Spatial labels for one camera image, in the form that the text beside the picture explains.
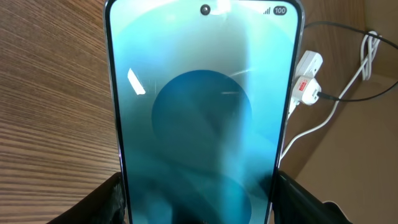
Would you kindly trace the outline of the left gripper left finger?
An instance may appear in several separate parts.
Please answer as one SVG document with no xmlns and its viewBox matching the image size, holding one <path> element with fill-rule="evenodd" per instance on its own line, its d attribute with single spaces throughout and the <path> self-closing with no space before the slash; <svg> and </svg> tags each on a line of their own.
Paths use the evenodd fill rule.
<svg viewBox="0 0 398 224">
<path fill-rule="evenodd" d="M 122 175 L 117 172 L 48 224 L 125 224 L 125 208 Z"/>
</svg>

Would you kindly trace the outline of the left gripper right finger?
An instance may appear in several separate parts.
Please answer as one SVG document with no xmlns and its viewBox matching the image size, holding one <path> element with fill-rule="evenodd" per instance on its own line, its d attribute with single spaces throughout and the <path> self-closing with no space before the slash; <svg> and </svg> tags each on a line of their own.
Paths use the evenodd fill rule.
<svg viewBox="0 0 398 224">
<path fill-rule="evenodd" d="M 321 202 L 281 170 L 275 180 L 272 210 L 275 224 L 351 224 L 335 202 Z"/>
</svg>

